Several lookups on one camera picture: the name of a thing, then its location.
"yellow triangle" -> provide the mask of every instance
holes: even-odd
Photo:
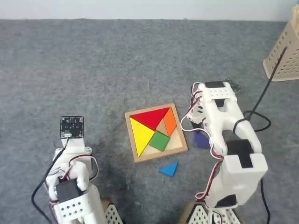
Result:
[[[155,132],[132,118],[130,118],[130,120],[133,129],[137,155],[140,156]]]

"purple tangram piece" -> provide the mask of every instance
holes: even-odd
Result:
[[[209,140],[201,132],[193,132],[193,146],[196,148],[210,149]]]

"tangram puzzle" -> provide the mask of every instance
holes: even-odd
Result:
[[[187,150],[174,104],[125,113],[135,162]]]

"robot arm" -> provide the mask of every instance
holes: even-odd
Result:
[[[213,179],[206,205],[211,209],[243,205],[268,170],[260,141],[251,124],[245,120],[229,83],[207,82],[192,91],[193,109],[187,114],[193,127],[201,125],[210,135],[211,150],[222,157]],[[231,130],[239,140],[225,141],[223,130]]]
[[[98,189],[89,182],[96,177],[99,168],[91,156],[92,149],[84,145],[83,125],[83,116],[61,117],[65,150],[45,181],[50,206],[59,224],[106,223]],[[56,149],[54,158],[61,150]],[[97,167],[93,177],[92,159]]]

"white wall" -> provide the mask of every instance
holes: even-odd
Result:
[[[296,0],[0,0],[0,19],[287,21]]]

